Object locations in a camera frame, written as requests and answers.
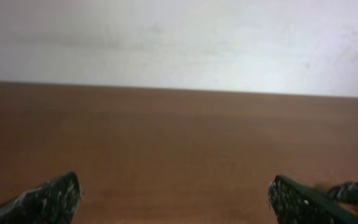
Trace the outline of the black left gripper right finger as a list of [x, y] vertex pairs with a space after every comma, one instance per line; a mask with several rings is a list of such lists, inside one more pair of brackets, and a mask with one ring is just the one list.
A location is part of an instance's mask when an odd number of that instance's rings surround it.
[[276, 175], [268, 187], [268, 202], [279, 224], [358, 224], [358, 215], [341, 206], [358, 206], [358, 182], [323, 190]]

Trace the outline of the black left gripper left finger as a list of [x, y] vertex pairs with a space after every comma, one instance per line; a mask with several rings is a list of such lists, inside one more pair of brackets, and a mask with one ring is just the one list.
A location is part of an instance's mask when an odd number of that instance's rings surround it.
[[0, 223], [71, 223], [80, 199], [77, 174], [69, 171], [0, 204]]

